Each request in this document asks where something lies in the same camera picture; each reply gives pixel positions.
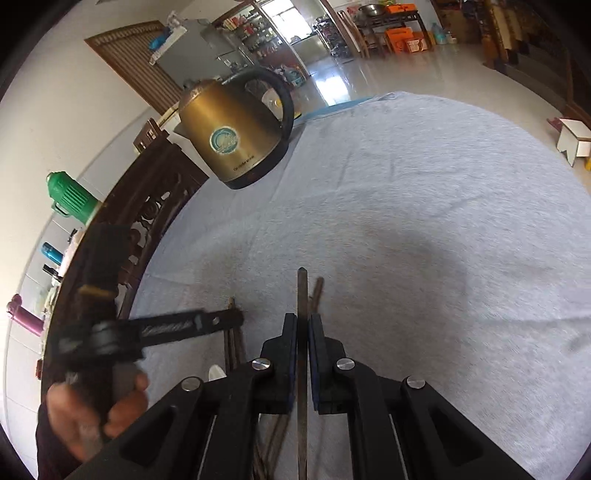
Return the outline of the left hand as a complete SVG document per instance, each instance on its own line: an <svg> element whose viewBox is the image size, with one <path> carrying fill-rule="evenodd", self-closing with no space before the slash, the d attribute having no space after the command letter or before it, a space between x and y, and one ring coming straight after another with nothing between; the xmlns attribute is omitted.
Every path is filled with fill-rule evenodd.
<svg viewBox="0 0 591 480"><path fill-rule="evenodd" d="M99 451L102 435L116 438L145 413L148 386L147 375L140 371L131 392L110 409L102 424L99 414L71 385L53 384L46 396L49 424L76 460L88 461Z"/></svg>

